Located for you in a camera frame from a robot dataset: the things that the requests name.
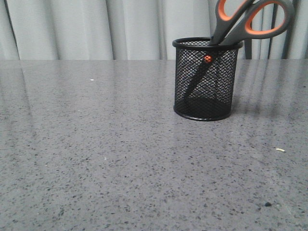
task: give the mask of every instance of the granite surface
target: granite surface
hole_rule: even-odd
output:
[[[308,60],[239,61],[216,122],[174,68],[1,61],[0,230],[308,230]]]

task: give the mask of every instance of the pen holder base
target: pen holder base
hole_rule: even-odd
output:
[[[181,38],[176,47],[174,111],[188,119],[214,121],[231,114],[239,43],[208,46],[210,38]]]

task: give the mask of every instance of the table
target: table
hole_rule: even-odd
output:
[[[307,230],[308,60],[239,61],[215,122],[173,112],[174,73],[1,61],[0,229]]]

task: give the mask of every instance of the curtain fold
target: curtain fold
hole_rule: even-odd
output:
[[[232,15],[243,0],[228,0]],[[172,41],[210,37],[217,0],[0,0],[0,59],[174,59]],[[288,32],[252,40],[239,59],[307,58],[308,1],[293,0],[296,17]],[[278,26],[284,14],[269,5],[253,29]]]

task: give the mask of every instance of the black mesh pen holder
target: black mesh pen holder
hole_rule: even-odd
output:
[[[210,38],[180,38],[176,48],[174,111],[200,121],[227,118],[231,113],[239,43],[208,46]]]

